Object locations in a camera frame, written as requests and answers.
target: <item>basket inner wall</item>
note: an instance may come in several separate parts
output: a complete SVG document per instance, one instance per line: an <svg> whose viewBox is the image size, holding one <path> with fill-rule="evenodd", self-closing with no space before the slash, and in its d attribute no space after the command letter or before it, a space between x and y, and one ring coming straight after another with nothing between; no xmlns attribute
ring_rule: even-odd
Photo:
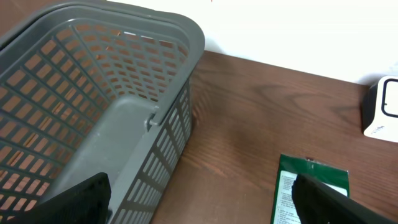
<svg viewBox="0 0 398 224"><path fill-rule="evenodd" d="M37 203L114 100L130 95L154 107L178 78L183 42L95 15L58 23L2 68L1 218Z"/></svg>

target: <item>green package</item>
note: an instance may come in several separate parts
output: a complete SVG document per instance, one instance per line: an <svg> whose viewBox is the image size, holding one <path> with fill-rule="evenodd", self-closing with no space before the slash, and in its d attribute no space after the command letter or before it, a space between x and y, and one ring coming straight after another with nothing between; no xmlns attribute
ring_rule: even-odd
<svg viewBox="0 0 398 224"><path fill-rule="evenodd" d="M297 174L308 174L349 197L348 171L319 162L280 155L271 224L298 224L300 219L292 200L292 186Z"/></svg>

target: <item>white wall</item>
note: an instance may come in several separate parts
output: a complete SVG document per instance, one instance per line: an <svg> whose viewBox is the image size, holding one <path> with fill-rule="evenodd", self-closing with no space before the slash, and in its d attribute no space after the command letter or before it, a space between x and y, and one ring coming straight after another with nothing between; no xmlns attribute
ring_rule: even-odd
<svg viewBox="0 0 398 224"><path fill-rule="evenodd" d="M355 83L398 75L398 1L113 1L190 17L210 51Z"/></svg>

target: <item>gray plastic basket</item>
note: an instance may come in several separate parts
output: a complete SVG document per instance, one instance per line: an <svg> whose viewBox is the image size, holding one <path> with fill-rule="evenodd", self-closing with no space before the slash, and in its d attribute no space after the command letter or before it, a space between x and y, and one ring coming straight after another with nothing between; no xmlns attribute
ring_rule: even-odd
<svg viewBox="0 0 398 224"><path fill-rule="evenodd" d="M149 223L191 132L190 19L113 2L48 7L0 39L0 216L98 172L111 223Z"/></svg>

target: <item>basket rim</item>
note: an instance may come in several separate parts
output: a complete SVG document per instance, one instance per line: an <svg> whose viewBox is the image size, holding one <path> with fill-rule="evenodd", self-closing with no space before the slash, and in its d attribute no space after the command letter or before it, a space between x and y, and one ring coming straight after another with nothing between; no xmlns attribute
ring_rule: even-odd
<svg viewBox="0 0 398 224"><path fill-rule="evenodd" d="M137 16L145 19L150 19L159 22L166 22L173 24L180 28L187 36L189 41L189 54L185 63L180 67L176 74L176 78L169 85L165 91L163 97L157 103L154 111L153 118L149 121L151 125L160 126L163 123L167 113L171 109L174 101L177 99L177 95L184 86L185 82L189 79L193 69L195 68L199 58L203 54L205 49L205 36L200 26L193 20L182 16L180 14L174 14L171 12L161 12L144 7L133 6L130 4L123 4L118 2L109 1L66 1L56 4L48 5L47 7L33 13L27 19L20 22L9 32L0 37L0 52L5 49L8 45L12 44L13 41L24 33L26 29L32 26L40 18L47 14L57 11L59 9L65 9L73 6L85 6L92 7L95 9L101 9L105 11L118 12L127 14L130 16Z"/></svg>

